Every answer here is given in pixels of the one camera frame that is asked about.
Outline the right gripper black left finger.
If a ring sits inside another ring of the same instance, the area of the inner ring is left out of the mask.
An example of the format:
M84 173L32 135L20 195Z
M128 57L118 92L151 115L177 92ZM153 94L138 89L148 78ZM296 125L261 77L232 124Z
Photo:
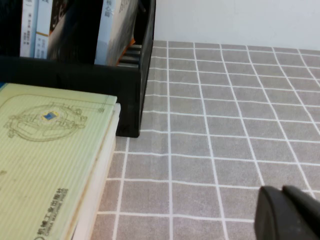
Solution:
M306 220L281 190L262 186L254 218L257 240L318 240L320 220Z

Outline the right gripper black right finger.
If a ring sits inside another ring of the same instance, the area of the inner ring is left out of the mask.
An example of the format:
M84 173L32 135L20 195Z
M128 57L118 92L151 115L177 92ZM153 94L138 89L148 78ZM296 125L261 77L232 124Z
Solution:
M299 213L308 221L320 220L320 202L293 185L282 187L284 194L293 202Z

